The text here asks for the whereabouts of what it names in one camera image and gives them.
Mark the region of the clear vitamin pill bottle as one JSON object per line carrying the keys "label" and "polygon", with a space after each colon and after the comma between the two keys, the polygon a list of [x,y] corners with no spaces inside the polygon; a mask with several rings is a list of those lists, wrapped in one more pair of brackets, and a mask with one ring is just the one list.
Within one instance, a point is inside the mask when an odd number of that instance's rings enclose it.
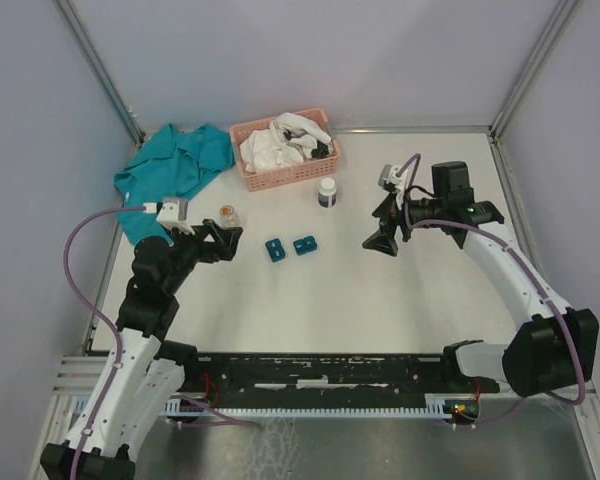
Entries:
{"label": "clear vitamin pill bottle", "polygon": [[219,210],[219,218],[224,229],[240,227],[239,216],[232,205],[223,205]]}

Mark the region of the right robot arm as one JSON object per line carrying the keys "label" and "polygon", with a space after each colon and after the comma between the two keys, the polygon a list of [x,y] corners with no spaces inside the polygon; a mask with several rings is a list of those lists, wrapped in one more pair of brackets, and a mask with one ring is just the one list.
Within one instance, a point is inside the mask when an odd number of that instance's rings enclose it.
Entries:
{"label": "right robot arm", "polygon": [[578,310],[541,277],[518,248],[498,208],[478,201],[465,163],[432,166],[431,191],[415,199],[420,155],[404,165],[387,165],[378,184],[385,199],[373,211],[378,229],[362,246],[390,256],[399,242],[418,229],[439,229],[483,271],[504,302],[515,324],[506,344],[469,340],[450,346],[451,359],[438,368],[447,389],[461,391],[475,377],[508,384],[520,397],[559,396],[574,386],[571,404],[584,401],[592,377],[599,322],[589,309]]}

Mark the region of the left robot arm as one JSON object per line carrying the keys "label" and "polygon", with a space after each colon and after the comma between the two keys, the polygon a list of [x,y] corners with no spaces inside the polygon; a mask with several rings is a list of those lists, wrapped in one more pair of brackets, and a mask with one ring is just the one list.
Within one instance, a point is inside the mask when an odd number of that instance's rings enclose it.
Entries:
{"label": "left robot arm", "polygon": [[179,309],[176,293],[197,264],[232,260],[242,234],[206,219],[135,246],[115,345],[65,439],[44,447],[40,464],[48,478],[134,477],[141,446],[168,400],[201,378],[196,348],[166,338]]}

